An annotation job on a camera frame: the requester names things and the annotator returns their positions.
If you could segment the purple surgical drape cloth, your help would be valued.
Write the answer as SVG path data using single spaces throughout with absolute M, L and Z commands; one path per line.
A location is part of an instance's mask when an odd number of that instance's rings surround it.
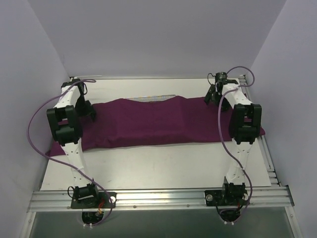
M 179 143 L 231 141 L 233 109 L 218 112 L 202 97 L 176 96 L 161 102 L 117 99 L 93 104 L 95 119 L 79 117 L 82 149 L 112 149 Z

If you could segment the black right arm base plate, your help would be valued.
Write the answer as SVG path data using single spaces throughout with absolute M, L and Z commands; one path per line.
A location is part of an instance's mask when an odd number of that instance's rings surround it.
M 244 206 L 249 196 L 247 191 L 230 192 L 225 190 L 205 190 L 205 201 L 207 206 Z

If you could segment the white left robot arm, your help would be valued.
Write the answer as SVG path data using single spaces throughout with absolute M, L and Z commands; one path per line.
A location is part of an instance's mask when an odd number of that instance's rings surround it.
M 89 208 L 99 204 L 100 195 L 93 179 L 86 178 L 89 172 L 82 150 L 82 117 L 96 119 L 96 111 L 85 99 L 87 87 L 79 78 L 65 82 L 61 86 L 61 97 L 57 104 L 47 110 L 47 118 L 54 141 L 58 142 L 68 159 L 74 179 L 74 201 L 81 201 Z

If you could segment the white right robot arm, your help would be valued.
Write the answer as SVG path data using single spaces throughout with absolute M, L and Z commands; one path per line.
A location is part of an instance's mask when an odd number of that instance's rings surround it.
M 218 106 L 217 124 L 220 140 L 224 143 L 221 131 L 221 112 L 232 109 L 228 133 L 236 146 L 234 152 L 225 151 L 233 159 L 224 178 L 220 199 L 230 205 L 238 198 L 247 199 L 245 180 L 250 178 L 245 174 L 248 156 L 253 143 L 261 131 L 262 107 L 251 102 L 243 93 L 241 85 L 234 79 L 228 79 L 226 72 L 218 72 L 214 83 L 204 98 L 204 102 L 213 102 Z

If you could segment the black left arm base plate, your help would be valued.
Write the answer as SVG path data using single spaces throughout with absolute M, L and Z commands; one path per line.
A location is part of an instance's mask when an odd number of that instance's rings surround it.
M 93 208 L 115 208 L 116 206 L 116 192 L 108 192 L 109 196 L 107 196 L 104 192 L 99 192 L 97 197 L 92 195 L 79 198 L 72 199 L 70 208 L 71 209 L 93 209 Z

